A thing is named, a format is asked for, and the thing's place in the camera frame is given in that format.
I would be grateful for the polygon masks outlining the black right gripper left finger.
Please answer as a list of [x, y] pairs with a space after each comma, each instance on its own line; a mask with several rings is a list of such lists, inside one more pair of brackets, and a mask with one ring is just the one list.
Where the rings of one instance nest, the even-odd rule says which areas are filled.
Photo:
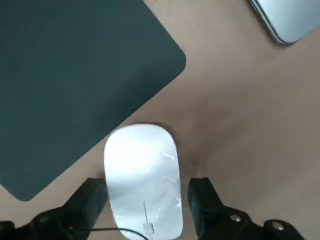
[[16, 227], [0, 222], [2, 240], [86, 240], [108, 199], [103, 178], [88, 178], [60, 207], [36, 215], [29, 223]]

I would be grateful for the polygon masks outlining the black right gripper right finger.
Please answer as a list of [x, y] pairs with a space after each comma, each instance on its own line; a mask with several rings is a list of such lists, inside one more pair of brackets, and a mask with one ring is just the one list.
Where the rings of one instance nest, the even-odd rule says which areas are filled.
[[199, 240], [303, 240], [301, 233], [280, 219], [254, 223], [241, 210], [224, 205], [211, 181], [191, 178], [187, 199]]

